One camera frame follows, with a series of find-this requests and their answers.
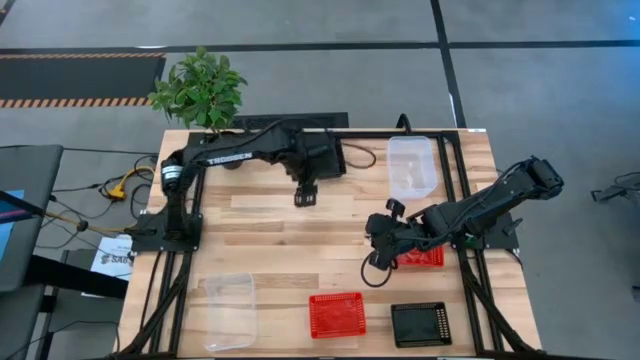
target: wooden table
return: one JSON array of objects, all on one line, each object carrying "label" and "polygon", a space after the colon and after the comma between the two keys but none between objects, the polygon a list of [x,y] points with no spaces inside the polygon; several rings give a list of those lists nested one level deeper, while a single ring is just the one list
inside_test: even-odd
[{"label": "wooden table", "polygon": [[[188,131],[165,132],[160,159],[185,146]],[[471,191],[496,179],[496,170],[486,132],[460,130],[461,146]],[[189,278],[179,356],[211,356],[207,343],[209,319],[204,280],[214,274],[253,274],[258,303],[258,338],[248,348],[223,351],[216,356],[416,356],[470,355],[474,353],[462,279],[456,254],[447,246],[445,266],[440,269],[401,268],[387,285],[367,287],[360,279],[360,264],[371,248],[364,239],[367,217],[385,213],[389,194],[387,140],[357,139],[344,142],[366,146],[378,157],[367,170],[347,169],[340,179],[318,183],[314,207],[293,205],[295,184],[280,165],[261,161],[245,162],[237,170],[222,167],[207,170],[201,212],[204,215],[200,249],[194,254]],[[344,148],[345,157],[366,164],[368,155]],[[407,214],[446,201],[437,146],[433,141],[438,170],[438,187],[419,201],[406,202]],[[457,198],[461,199],[453,150],[448,148]],[[149,211],[164,204],[159,177],[154,178]],[[120,321],[123,344],[138,331],[155,254],[136,258],[134,272]],[[487,267],[498,307],[516,331],[530,345],[540,342],[522,270],[502,250],[486,251]],[[163,258],[158,266],[150,307],[155,308]],[[176,261],[176,269],[181,260]],[[384,276],[367,272],[370,281]],[[365,302],[365,336],[313,340],[309,330],[309,296],[313,294],[359,291]],[[453,345],[397,349],[393,340],[390,304],[444,301]],[[482,305],[478,303],[485,346],[491,347],[490,333]],[[161,350],[166,350],[173,311],[164,321]]]}]

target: transparent plastic bin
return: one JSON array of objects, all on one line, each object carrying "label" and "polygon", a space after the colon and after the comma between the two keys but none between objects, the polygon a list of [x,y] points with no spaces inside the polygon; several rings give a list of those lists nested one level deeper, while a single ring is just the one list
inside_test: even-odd
[{"label": "transparent plastic bin", "polygon": [[258,334],[255,285],[251,274],[225,274],[205,280],[210,352],[251,346]]},{"label": "transparent plastic bin", "polygon": [[389,139],[387,166],[392,198],[423,199],[438,186],[431,141],[424,136]]}]

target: gray floor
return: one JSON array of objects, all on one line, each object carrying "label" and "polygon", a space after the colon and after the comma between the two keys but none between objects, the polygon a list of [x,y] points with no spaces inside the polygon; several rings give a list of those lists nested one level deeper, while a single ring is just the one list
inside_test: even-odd
[{"label": "gray floor", "polygon": [[[441,3],[450,41],[640,39],[640,5],[633,0]],[[0,26],[1,48],[435,39],[426,0],[16,0]],[[229,56],[250,82],[244,114],[348,111],[353,127],[378,127],[393,125],[402,111],[414,126],[454,126],[438,50]],[[179,57],[170,54],[168,65]],[[544,348],[637,359],[640,304],[630,293],[640,283],[637,209],[622,199],[596,205],[589,191],[639,170],[640,48],[453,50],[452,57],[467,125],[488,129],[498,166],[536,154],[567,183],[559,198],[515,211],[524,217],[518,234]],[[148,108],[3,109],[0,145],[157,151],[171,126],[177,127]],[[136,158],[66,152],[56,187],[120,174]],[[60,198],[88,213],[106,206],[94,192]],[[100,223],[129,221],[122,207]],[[66,237],[52,227],[41,243]],[[104,355],[111,331],[65,332],[51,358]]]}]

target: potted plant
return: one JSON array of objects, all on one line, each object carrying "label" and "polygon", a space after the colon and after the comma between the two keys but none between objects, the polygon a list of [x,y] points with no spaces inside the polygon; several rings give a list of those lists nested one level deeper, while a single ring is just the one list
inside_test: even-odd
[{"label": "potted plant", "polygon": [[[187,128],[192,123],[211,129],[214,139],[222,136],[242,105],[238,90],[247,81],[231,69],[229,58],[207,53],[199,46],[196,55],[171,67],[169,81],[156,80],[156,91],[149,94],[153,110],[164,111],[167,120],[182,119]],[[241,162],[227,164],[237,168]]]}]

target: red plastic basket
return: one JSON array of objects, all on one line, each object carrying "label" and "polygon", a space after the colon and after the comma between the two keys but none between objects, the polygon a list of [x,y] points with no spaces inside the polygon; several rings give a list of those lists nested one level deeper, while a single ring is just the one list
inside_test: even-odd
[{"label": "red plastic basket", "polygon": [[361,293],[310,296],[309,314],[311,337],[314,339],[367,333]]},{"label": "red plastic basket", "polygon": [[398,255],[396,257],[396,260],[398,260],[398,264],[400,265],[443,267],[444,249],[442,248],[442,246],[438,246],[437,248],[431,249],[427,252],[413,249],[408,253]]}]

